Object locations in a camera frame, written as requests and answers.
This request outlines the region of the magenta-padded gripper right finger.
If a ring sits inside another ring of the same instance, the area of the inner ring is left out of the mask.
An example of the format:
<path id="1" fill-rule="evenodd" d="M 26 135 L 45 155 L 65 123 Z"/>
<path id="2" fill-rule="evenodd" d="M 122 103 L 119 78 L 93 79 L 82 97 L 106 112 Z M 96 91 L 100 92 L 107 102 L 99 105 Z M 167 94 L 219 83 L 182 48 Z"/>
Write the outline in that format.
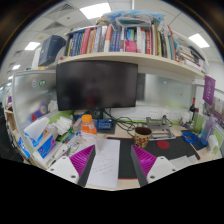
<path id="1" fill-rule="evenodd" d="M 141 187 L 177 171 L 166 157 L 156 157 L 135 145 L 131 146 L 131 158 Z"/>

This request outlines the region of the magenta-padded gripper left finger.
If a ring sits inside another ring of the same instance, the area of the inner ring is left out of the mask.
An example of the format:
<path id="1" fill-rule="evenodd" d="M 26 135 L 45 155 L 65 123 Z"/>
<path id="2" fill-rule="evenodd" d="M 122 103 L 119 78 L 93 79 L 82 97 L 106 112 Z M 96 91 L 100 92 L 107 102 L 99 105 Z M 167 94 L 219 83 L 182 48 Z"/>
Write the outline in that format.
<path id="1" fill-rule="evenodd" d="M 92 145 L 71 157 L 62 156 L 47 171 L 84 187 L 87 183 L 94 157 L 95 146 Z"/>

